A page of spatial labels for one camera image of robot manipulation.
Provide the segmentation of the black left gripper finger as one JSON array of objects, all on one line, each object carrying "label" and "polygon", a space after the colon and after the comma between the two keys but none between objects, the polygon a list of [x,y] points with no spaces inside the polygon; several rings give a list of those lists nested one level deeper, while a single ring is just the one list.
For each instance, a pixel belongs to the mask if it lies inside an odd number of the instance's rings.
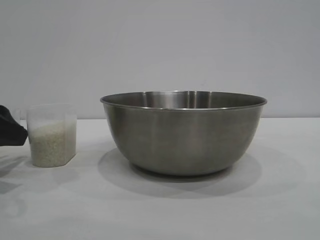
[{"label": "black left gripper finger", "polygon": [[0,146],[23,146],[28,131],[17,123],[5,106],[0,106]]}]

